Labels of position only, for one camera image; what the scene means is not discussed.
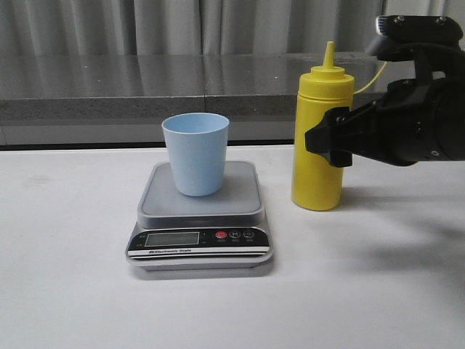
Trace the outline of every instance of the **scale control panel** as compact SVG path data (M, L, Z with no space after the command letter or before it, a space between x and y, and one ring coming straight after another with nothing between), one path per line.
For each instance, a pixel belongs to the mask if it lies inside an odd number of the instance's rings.
M261 257L269 251L267 234L259 228L177 228L134 235L127 254L142 261Z

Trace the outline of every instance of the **robotic arm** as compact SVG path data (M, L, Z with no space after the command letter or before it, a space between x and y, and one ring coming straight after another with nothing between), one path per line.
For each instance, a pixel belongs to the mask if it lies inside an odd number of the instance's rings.
M394 81L379 100L353 111L333 108L305 134L307 151L334 167L352 154L397 166L465 160L465 52L457 22L448 17L376 18L379 60L410 61L414 79ZM440 79L434 72L443 72Z

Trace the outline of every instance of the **digital scale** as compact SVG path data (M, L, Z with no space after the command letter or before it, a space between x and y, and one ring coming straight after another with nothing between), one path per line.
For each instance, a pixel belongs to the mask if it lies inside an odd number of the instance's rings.
M126 258L147 271L252 268L272 256L255 166L226 161L220 190L186 196L169 163L155 166L137 207Z

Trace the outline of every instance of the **red button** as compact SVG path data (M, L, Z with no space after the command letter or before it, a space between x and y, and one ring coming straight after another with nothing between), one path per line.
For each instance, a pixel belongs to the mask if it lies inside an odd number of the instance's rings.
M215 234L215 236L217 238L225 238L227 236L227 233L223 230L220 230L220 231L217 231L217 233Z

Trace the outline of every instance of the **light blue cup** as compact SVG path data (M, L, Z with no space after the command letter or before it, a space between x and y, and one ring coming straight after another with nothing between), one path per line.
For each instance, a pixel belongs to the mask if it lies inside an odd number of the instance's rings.
M212 113L167 118L161 126L174 184L189 196L207 196L223 183L230 121Z

